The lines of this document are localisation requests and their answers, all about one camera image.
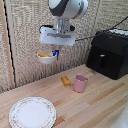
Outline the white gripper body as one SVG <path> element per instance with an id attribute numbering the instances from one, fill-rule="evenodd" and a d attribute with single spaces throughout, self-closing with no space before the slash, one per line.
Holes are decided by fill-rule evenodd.
<path id="1" fill-rule="evenodd" d="M 67 32 L 66 34 L 57 33 L 53 28 L 40 28 L 40 42 L 52 45 L 72 46 L 75 43 L 75 33 Z"/>

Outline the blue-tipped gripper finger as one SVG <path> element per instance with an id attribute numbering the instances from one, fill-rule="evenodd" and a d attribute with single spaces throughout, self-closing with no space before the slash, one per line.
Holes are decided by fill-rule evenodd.
<path id="1" fill-rule="evenodd" d="M 59 57 L 59 53 L 60 53 L 60 51 L 59 51 L 59 50 L 55 50 L 55 52 L 54 52 L 54 56 Z"/>

